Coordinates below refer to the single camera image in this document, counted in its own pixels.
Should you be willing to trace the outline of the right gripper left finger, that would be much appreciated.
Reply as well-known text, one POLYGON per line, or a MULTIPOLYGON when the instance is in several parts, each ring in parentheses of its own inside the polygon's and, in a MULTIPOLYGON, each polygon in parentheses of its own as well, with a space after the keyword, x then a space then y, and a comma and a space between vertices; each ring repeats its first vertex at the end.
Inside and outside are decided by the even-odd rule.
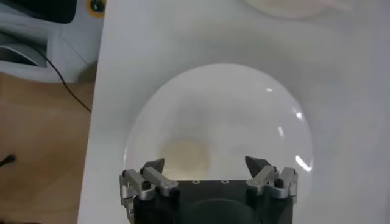
POLYGON ((164 159, 148 161, 139 172, 123 170, 119 176, 120 204, 125 208, 127 219, 135 223, 135 200, 151 201, 157 195, 173 197, 179 190, 179 182, 162 174, 164 159))

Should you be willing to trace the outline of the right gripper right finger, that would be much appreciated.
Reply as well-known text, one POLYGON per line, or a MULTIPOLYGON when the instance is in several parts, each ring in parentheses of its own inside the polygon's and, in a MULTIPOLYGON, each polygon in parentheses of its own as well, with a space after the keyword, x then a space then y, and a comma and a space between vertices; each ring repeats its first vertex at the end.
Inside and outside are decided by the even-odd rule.
POLYGON ((246 185, 255 191, 256 196, 268 193, 271 198, 284 200, 292 198, 297 203, 299 175, 294 168, 285 167, 281 172, 265 159, 245 156, 251 179, 246 185))

